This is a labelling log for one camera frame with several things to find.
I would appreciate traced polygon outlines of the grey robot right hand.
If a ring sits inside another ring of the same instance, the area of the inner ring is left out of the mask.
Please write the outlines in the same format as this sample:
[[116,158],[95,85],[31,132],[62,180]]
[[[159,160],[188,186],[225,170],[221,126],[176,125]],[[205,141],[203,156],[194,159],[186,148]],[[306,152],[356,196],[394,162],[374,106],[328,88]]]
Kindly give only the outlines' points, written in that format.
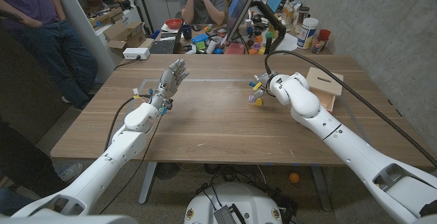
[[255,75],[254,78],[255,82],[251,81],[249,83],[249,85],[255,90],[255,93],[249,96],[249,103],[261,105],[261,97],[264,94],[274,97],[267,84],[270,75],[268,73],[264,73],[262,75]]

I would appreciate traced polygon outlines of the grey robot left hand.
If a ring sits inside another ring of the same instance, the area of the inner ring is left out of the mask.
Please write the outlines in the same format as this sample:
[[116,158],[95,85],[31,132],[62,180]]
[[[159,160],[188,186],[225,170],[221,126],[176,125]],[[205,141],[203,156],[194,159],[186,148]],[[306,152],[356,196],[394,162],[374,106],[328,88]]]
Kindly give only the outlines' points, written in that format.
[[178,59],[162,73],[155,92],[150,96],[148,103],[160,109],[171,110],[171,97],[177,92],[180,83],[189,75],[186,72],[185,61]]

